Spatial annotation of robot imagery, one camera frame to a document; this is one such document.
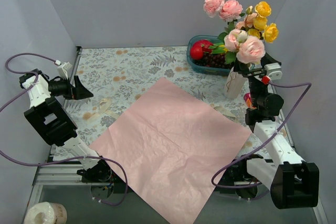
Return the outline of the purple and pink wrapping paper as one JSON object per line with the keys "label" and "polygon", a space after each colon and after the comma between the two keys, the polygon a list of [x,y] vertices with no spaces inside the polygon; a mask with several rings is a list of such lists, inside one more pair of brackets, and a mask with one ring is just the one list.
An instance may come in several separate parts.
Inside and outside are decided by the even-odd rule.
{"label": "purple and pink wrapping paper", "polygon": [[131,189],[169,223],[193,223],[250,136],[165,78],[125,110],[91,145],[111,159]]}

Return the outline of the cream printed ribbon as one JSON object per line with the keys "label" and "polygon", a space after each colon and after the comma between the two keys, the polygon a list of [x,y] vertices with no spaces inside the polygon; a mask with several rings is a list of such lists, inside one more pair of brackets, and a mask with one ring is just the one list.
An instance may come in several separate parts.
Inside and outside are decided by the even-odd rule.
{"label": "cream printed ribbon", "polygon": [[[113,111],[110,110],[111,105],[112,105],[112,100],[110,98],[103,98],[102,100],[100,100],[97,111],[95,113],[93,113],[91,117],[86,119],[87,123],[91,123],[93,121],[96,121],[97,119],[99,119],[104,114],[106,114],[106,115],[108,115],[108,116],[110,116],[110,117],[112,117],[113,119],[116,120],[119,117],[119,114],[116,114],[116,113],[114,113]],[[232,120],[234,122],[238,122],[237,116],[235,116],[233,113],[231,113],[231,111],[225,109],[224,107],[214,106],[213,109],[216,110],[217,112],[221,113],[223,116],[229,118],[230,120]]]}

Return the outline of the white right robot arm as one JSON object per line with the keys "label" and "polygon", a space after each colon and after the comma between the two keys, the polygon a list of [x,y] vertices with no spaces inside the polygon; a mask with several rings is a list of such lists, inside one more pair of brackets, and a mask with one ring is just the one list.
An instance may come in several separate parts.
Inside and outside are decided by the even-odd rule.
{"label": "white right robot arm", "polygon": [[278,209],[316,207],[319,197],[319,169],[315,163],[306,162],[287,142],[278,124],[283,98],[268,91],[269,84],[282,77],[281,63],[266,54],[260,68],[251,69],[235,61],[233,71],[248,79],[251,108],[246,110],[245,122],[262,142],[271,157],[248,158],[238,166],[238,176],[248,181],[256,177],[268,188]]}

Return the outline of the yellow rose bunch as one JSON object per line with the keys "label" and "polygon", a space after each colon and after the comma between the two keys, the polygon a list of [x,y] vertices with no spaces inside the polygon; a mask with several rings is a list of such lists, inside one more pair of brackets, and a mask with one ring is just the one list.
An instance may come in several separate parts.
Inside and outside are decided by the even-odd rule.
{"label": "yellow rose bunch", "polygon": [[252,28],[247,28],[248,35],[257,37],[267,43],[273,43],[279,36],[279,30],[275,23],[268,23],[268,17],[272,14],[271,6],[261,1],[253,6],[257,17],[254,19]]}

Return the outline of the pink rose stem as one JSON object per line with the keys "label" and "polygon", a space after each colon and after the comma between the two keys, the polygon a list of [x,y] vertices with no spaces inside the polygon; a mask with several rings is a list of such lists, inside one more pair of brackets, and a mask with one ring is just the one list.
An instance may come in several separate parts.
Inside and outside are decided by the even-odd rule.
{"label": "pink rose stem", "polygon": [[254,19],[257,17],[257,13],[254,13],[253,10],[253,6],[249,6],[246,9],[246,16],[243,21],[240,21],[235,25],[236,29],[252,28]]}
{"label": "pink rose stem", "polygon": [[208,17],[218,16],[227,24],[222,37],[229,34],[238,20],[245,15],[242,4],[237,0],[204,0],[203,10]]}
{"label": "pink rose stem", "polygon": [[226,63],[236,60],[243,64],[259,63],[265,56],[264,43],[255,36],[248,35],[244,30],[233,29],[224,37]]}

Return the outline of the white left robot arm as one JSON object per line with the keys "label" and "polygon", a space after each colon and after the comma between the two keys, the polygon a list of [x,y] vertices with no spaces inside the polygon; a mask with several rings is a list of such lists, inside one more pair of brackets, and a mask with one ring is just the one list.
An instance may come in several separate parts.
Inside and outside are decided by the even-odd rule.
{"label": "white left robot arm", "polygon": [[30,107],[24,116],[48,145],[62,147],[74,157],[80,157],[82,169],[77,174],[84,181],[106,182],[111,178],[111,168],[106,161],[98,159],[98,153],[78,136],[76,123],[56,99],[58,96],[66,100],[93,97],[93,93],[83,86],[78,76],[74,76],[74,82],[72,85],[68,78],[62,77],[49,80],[39,69],[22,75],[19,83],[27,91],[30,100]]}

